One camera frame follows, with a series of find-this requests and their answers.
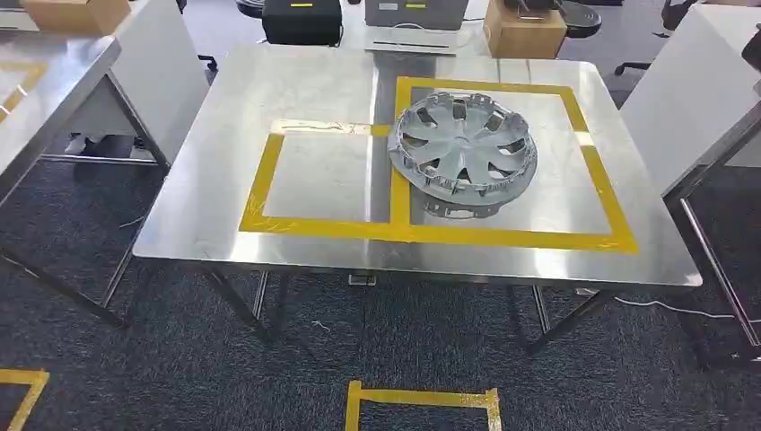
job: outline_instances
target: cardboard box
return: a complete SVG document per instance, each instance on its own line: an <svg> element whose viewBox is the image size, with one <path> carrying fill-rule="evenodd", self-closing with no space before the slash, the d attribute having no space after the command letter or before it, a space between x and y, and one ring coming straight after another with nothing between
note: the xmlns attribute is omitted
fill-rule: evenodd
<svg viewBox="0 0 761 431"><path fill-rule="evenodd" d="M565 21L556 10L543 19L519 19L503 0L490 0L484 34L492 57L555 58L565 39Z"/></svg>
<svg viewBox="0 0 761 431"><path fill-rule="evenodd" d="M21 0L21 3L43 31L106 36L129 15L127 0Z"/></svg>

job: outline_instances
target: black office chair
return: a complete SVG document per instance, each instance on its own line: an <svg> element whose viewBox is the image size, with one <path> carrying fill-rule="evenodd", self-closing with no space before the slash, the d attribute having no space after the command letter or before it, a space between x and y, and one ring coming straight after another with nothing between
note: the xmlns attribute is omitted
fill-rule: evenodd
<svg viewBox="0 0 761 431"><path fill-rule="evenodd" d="M602 26L602 17L586 4L569 0L555 0L555 4L568 28L566 38L585 39L597 33Z"/></svg>
<svg viewBox="0 0 761 431"><path fill-rule="evenodd" d="M235 5L244 15L258 20L264 12L264 0L235 0Z"/></svg>
<svg viewBox="0 0 761 431"><path fill-rule="evenodd" d="M697 2L698 0L686 0L684 3L671 4L671 0L666 0L666 2L663 4L663 9L660 11L660 17L663 20L663 28L668 31L676 30L682 20L685 19L685 15L687 15L687 12L689 12L690 6ZM668 37L667 35L661 33L657 33L655 35L660 38ZM650 68L651 64L652 63L627 61L625 63L621 63L620 66L616 67L616 70L613 71L613 74L616 76L621 76L624 74L624 71L627 68L647 70Z"/></svg>
<svg viewBox="0 0 761 431"><path fill-rule="evenodd" d="M185 6L188 5L188 0L177 0L177 7L179 8L179 13L182 14L185 11ZM216 63L216 58L214 56L202 56L199 55L198 59L201 61L207 62L206 67L208 67L209 70L212 72L216 72L219 70L219 67Z"/></svg>

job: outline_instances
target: white panel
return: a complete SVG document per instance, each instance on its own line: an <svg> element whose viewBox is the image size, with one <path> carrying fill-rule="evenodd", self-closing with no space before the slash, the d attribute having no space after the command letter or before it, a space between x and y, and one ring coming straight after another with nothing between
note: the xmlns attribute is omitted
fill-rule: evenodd
<svg viewBox="0 0 761 431"><path fill-rule="evenodd" d="M621 109L650 172L666 194L757 102L759 73L694 7ZM761 22L761 10L740 8Z"/></svg>
<svg viewBox="0 0 761 431"><path fill-rule="evenodd" d="M204 64L172 0L130 2L111 77L171 162L206 97Z"/></svg>

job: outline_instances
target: metal table frame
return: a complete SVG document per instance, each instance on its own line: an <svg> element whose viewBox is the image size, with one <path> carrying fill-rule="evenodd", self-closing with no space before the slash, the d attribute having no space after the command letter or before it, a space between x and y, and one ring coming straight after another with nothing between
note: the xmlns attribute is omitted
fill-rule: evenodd
<svg viewBox="0 0 761 431"><path fill-rule="evenodd" d="M236 64L249 65L252 61L259 65L252 69L254 75L233 72ZM330 271L359 277L406 273L474 283L493 281L508 288L534 286L542 332L530 344L530 353L573 330L583 319L601 310L617 292L679 294L700 286L702 279L660 196L652 187L635 187L650 186L646 170L593 66L483 57L469 58L463 64L460 61L466 60L327 48L238 47L228 56L231 65L227 72L217 76L216 88L202 106L164 182L136 242L135 255L197 265L236 316L262 339L268 338L260 317L267 281L271 278L269 271ZM330 69L323 74L299 72L315 66ZM252 84L255 82L268 85ZM303 87L310 89L308 94L299 96L293 88L296 82L304 83ZM336 91L335 82L342 83L340 92ZM562 121L557 128L535 128L534 137L538 139L540 134L547 133L544 142L568 145L563 146L564 150L575 151L580 145L579 153L558 150L553 153L557 158L548 156L544 160L550 167L538 172L546 175L544 178L550 181L547 185L552 184L547 186L548 192L569 181L578 181L573 182L578 187L563 189L564 193L569 190L572 193L564 195L566 200L559 201L560 207L541 205L553 201L548 194L534 198L524 194L522 200L516 201L520 207L513 206L512 212L494 215L488 221L489 228L497 226L494 231L498 233L508 232L500 226L529 233L593 233L596 241L595 233L611 233L621 238L615 233L623 230L615 227L628 224L631 231L625 231L636 236L639 252L631 248L625 249L628 253L607 248L628 245L619 240L590 249L583 248L588 245L585 242L582 250L576 250L575 246L567 250L567 244L554 248L535 242L493 244L484 234L487 229L476 232L482 242L467 236L477 229L458 230L457 241L433 238L432 231L424 227L450 232L450 228L465 225L442 221L438 215L426 212L425 196L419 196L419 191L398 180L394 171L389 170L387 139L381 129L393 123L399 107L439 88L495 92L512 103L521 103L524 97L551 97L552 104L527 103L523 108L527 119L534 112L537 119ZM285 89L289 97L282 98ZM575 100L575 94L582 97ZM245 113L246 120L241 121L241 117L231 116L230 112ZM320 135L299 141L298 133ZM345 151L334 150L331 154L337 160L333 162L354 163L353 166L364 168L342 177L343 182L358 185L346 193L354 193L352 199L362 198L364 205L347 204L339 208L343 211L333 212L333 206L343 205L343 200L322 201L312 190L300 198L279 194L297 189L300 184L297 181L303 181L301 177L295 180L276 177L275 165L280 157L282 163L291 163L289 167L294 172L301 168L312 172L310 183L324 184L330 180L330 168L322 171L307 168L318 157L318 151L324 151L315 143L340 145L342 141L334 141L334 136L330 136L335 134L342 135L340 138L346 138L353 146ZM288 145L283 145L286 140L288 145L296 145L291 147L290 155ZM210 141L225 145L212 147L207 144ZM610 167L606 171L608 180L612 181L624 216L608 216L617 212L605 209L600 193L605 196L613 193L606 195L601 192L604 188L594 182L597 174L592 171L602 170L590 168L584 151L594 166L599 161L607 165L603 169ZM564 171L567 177L562 177L563 170L550 164L555 161L559 161L556 166L576 164ZM188 187L194 187L193 193L188 193ZM274 198L268 200L270 208L265 214L267 196ZM548 219L557 213L573 214L567 217L567 223L573 220L575 224L561 231L549 225L522 224L526 220L541 221L543 216ZM252 216L248 219L244 216L241 221L242 215ZM395 231L389 227L392 220L396 221L394 226L404 229L399 227ZM378 230L368 235L354 234L360 231L358 226L368 224ZM323 229L326 225L332 230ZM258 230L263 226L268 230ZM351 229L354 229L351 234L346 235ZM420 232L428 236L414 241L409 238L410 233ZM262 271L253 308L223 276L220 267L226 265ZM542 289L550 286L584 286L600 291L553 326L542 294Z"/></svg>
<svg viewBox="0 0 761 431"><path fill-rule="evenodd" d="M732 157L735 156L745 145L753 140L754 137L761 134L761 101L751 109L740 121L738 121L730 130L728 130L716 145L716 150L712 157L705 161L704 164L696 165L685 177L675 186L665 197L667 206L676 210L681 208L687 220L692 227L695 236L700 242L701 249L705 257L711 264L711 271L719 281L727 302L730 305L732 314L737 319L747 344L739 349L738 352L731 355L729 361L724 363L735 363L740 365L761 365L761 339L753 323L750 322L745 306L740 300L737 291L732 286L724 268L719 260L716 251L713 249L705 230L700 224L695 210L689 202L689 197L695 189L710 177L712 172L724 166Z"/></svg>
<svg viewBox="0 0 761 431"><path fill-rule="evenodd" d="M108 75L105 75L102 80L107 84L114 100L118 103L119 108L129 120L133 129L136 131L137 136L143 139L146 148L153 156L153 160L140 160L140 159L128 159L128 158L109 158L109 157L87 157L76 155L59 155L59 154L43 154L39 157L39 160L44 162L61 162L61 163L98 163L98 164L122 164L122 165L155 165L162 170L166 175L169 172L170 164L166 157L159 149L158 145L150 137L150 134L146 131L143 122L137 117L128 101L124 99L117 86L111 81ZM103 292L101 298L97 301L91 299L87 295L79 292L74 286L70 286L59 277L53 276L48 273L44 268L34 264L30 259L27 259L17 252L13 251L8 246L0 245L0 264L5 264L8 268L19 269L26 274L37 278L37 280L43 285L54 292L67 297L74 302L77 306L83 310L101 318L103 321L116 328L124 328L127 326L126 321L117 316L109 309L109 305L114 298L114 294L117 291L119 282L124 276L127 265L129 265L132 259L132 246L135 244L137 235L140 233L140 228L143 226L143 220L141 220L140 226L132 237L132 240L125 248L119 263L111 275L106 289Z"/></svg>
<svg viewBox="0 0 761 431"><path fill-rule="evenodd" d="M267 328L261 322L262 307L264 305L264 295L267 290L267 281L270 276L270 271L260 271L257 290L254 294L254 301L251 307L241 297L241 295L232 286L232 283L224 276L223 272L219 268L219 264L214 263L199 263L197 267L208 281L212 289L224 299L224 301L230 306L232 311L238 316L244 325L248 326L254 334L265 344L272 343L274 341L273 336L269 333ZM542 293L542 287L532 286L532 294L534 296L535 305L537 307L537 315L539 319L539 325L542 335L530 342L527 346L527 352L530 356L536 355L538 352L544 349L544 347L551 341L560 339L563 335L573 331L584 319L590 317L594 313L600 311L605 304L611 302L616 296L616 291L602 290L595 295L587 299L584 303L580 304L573 311L568 313L562 320L560 320L555 326L552 326L552 322L547 315L547 307L544 302L544 295Z"/></svg>

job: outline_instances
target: black case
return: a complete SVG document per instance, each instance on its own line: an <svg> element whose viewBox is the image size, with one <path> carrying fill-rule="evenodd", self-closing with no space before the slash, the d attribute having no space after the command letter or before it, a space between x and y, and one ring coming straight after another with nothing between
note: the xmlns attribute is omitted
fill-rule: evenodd
<svg viewBox="0 0 761 431"><path fill-rule="evenodd" d="M267 0L262 26L269 43L337 45L341 4L339 0Z"/></svg>

